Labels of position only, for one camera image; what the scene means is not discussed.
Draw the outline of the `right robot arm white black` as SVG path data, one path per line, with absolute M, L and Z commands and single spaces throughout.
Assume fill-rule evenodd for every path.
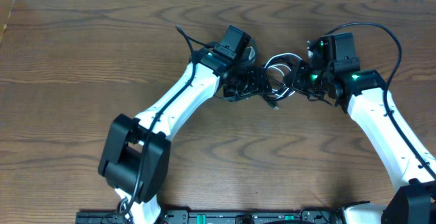
M 308 98 L 329 97 L 364 131 L 394 188 L 387 205 L 342 207 L 342 223 L 434 223 L 435 158 L 398 111 L 381 75 L 362 70 L 351 33 L 327 34 L 308 47 L 309 61 L 297 61 L 286 84 Z

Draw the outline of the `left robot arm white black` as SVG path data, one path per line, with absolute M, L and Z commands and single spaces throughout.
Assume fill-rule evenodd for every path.
M 150 108 L 111 123 L 98 172 L 121 200 L 113 219 L 120 223 L 155 223 L 161 208 L 157 193 L 169 167 L 170 147 L 188 118 L 222 90 L 228 101 L 246 99 L 267 89 L 255 41 L 229 26 L 218 42 L 191 50 L 181 78 Z

